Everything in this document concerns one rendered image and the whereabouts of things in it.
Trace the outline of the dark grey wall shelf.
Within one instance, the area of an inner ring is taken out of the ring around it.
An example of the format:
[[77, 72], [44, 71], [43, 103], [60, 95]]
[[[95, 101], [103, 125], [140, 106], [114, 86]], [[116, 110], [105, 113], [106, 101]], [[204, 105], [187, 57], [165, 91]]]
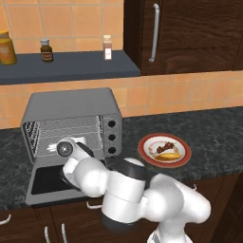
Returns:
[[40, 53], [18, 54], [15, 65], [0, 64], [1, 84], [38, 84], [139, 77], [140, 70], [123, 50], [106, 61], [102, 51], [56, 52], [52, 63]]

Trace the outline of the red rimmed white plate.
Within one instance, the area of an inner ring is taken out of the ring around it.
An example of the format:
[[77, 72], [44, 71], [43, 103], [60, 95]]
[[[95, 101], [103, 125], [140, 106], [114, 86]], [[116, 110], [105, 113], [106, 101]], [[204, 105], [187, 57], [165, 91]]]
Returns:
[[[171, 161], [159, 161], [155, 160], [157, 148], [163, 146], [166, 142], [173, 142], [175, 147], [173, 149], [166, 150], [162, 153], [180, 153], [182, 157], [177, 160]], [[155, 133], [143, 137], [138, 145], [140, 156], [149, 164], [155, 165], [161, 168], [177, 168], [186, 164], [192, 155], [190, 146], [182, 139], [165, 133]]]

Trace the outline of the brown bottle grey cap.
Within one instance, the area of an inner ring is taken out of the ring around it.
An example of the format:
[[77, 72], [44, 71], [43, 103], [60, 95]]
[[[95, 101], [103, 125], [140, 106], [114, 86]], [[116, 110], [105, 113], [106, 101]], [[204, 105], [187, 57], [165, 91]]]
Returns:
[[52, 47], [49, 45], [49, 40], [47, 38], [41, 39], [41, 54], [42, 60], [44, 62], [52, 62], [53, 61], [53, 52]]

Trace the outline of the golden baguette bread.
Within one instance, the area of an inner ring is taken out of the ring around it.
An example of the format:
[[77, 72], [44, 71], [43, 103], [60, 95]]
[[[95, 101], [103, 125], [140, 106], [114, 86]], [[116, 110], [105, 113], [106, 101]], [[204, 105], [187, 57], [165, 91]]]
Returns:
[[182, 155], [180, 153], [161, 153], [155, 156], [155, 160], [159, 161], [171, 161], [180, 159]]

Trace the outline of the dark wood base cupboard door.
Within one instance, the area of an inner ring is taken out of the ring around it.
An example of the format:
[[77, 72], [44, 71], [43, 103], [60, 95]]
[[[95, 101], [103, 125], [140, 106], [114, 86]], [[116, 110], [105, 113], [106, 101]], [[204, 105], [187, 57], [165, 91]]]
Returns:
[[187, 181], [207, 197], [212, 205], [210, 218], [190, 223], [186, 233], [194, 243], [243, 243], [243, 173]]
[[[100, 199], [88, 202], [90, 205], [102, 205]], [[64, 243], [62, 223], [65, 223], [68, 243], [96, 243], [103, 231], [101, 209], [88, 209], [86, 201], [51, 206], [50, 211], [60, 243]]]

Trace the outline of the brown kebab skewer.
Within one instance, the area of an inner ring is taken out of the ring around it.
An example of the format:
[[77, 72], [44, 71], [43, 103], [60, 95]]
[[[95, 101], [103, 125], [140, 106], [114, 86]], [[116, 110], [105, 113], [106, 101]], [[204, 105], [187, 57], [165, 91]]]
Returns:
[[175, 147], [175, 144], [173, 142], [166, 142], [163, 146], [159, 146], [157, 148], [157, 153], [161, 154], [162, 152], [173, 149]]

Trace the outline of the dark wood drawer front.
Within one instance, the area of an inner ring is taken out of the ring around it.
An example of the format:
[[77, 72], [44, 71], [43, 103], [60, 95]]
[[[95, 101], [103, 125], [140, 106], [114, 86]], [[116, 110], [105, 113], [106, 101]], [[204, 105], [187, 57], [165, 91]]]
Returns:
[[0, 211], [0, 221], [8, 218], [9, 223], [0, 226], [0, 243], [40, 243], [41, 227], [32, 209]]

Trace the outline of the pale spice shaker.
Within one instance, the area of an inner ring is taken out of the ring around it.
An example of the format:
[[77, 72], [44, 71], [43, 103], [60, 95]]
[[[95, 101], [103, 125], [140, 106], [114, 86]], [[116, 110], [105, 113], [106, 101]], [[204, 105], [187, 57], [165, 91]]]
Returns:
[[106, 61], [112, 59], [112, 41], [110, 35], [104, 35], [103, 37], [103, 56]]

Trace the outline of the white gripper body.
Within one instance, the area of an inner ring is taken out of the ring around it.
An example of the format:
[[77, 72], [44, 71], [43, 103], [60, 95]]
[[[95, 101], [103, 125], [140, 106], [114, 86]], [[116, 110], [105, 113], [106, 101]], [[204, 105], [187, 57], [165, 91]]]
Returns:
[[[73, 138], [73, 137], [68, 137], [69, 140], [73, 140], [75, 142], [82, 142], [86, 143], [85, 137], [78, 137], [78, 138]], [[47, 150], [49, 152], [56, 152], [57, 151], [57, 144], [56, 143], [51, 143], [48, 147]]]

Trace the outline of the yellow jar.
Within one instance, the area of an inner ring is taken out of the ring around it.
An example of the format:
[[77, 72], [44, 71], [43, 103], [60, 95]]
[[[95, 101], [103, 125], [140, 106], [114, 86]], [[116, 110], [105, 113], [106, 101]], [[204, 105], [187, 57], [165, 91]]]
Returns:
[[13, 42], [6, 30], [0, 30], [0, 62], [3, 65], [17, 63]]

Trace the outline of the toaster oven glass door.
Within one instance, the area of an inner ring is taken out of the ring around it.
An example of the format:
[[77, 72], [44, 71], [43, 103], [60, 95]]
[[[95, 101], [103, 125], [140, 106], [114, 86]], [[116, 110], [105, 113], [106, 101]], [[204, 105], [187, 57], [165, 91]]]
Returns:
[[60, 178], [64, 164], [65, 160], [58, 156], [36, 160], [26, 194], [28, 206], [46, 207], [89, 200], [89, 196], [71, 188]]

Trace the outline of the grey toaster oven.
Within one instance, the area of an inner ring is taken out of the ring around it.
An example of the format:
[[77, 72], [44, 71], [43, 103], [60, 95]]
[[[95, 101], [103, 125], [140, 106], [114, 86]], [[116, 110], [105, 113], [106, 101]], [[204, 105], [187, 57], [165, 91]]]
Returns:
[[[35, 164], [38, 158], [51, 157], [34, 155], [39, 122], [93, 116], [98, 116], [101, 122], [102, 159], [119, 155], [122, 151], [122, 114], [110, 88], [33, 93], [21, 121], [21, 130], [30, 161]], [[116, 125], [109, 127], [109, 121], [115, 121]], [[116, 139], [109, 140], [110, 134], [116, 135]], [[116, 147], [115, 154], [108, 153], [110, 147]]]

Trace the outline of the dark wood wall cupboard door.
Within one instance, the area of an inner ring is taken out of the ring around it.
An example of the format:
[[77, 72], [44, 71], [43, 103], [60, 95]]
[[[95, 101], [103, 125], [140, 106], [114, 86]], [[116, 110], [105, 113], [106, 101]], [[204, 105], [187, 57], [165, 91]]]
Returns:
[[[156, 59], [150, 63], [159, 5]], [[144, 0], [140, 70], [144, 75], [225, 71], [242, 36], [243, 0]]]

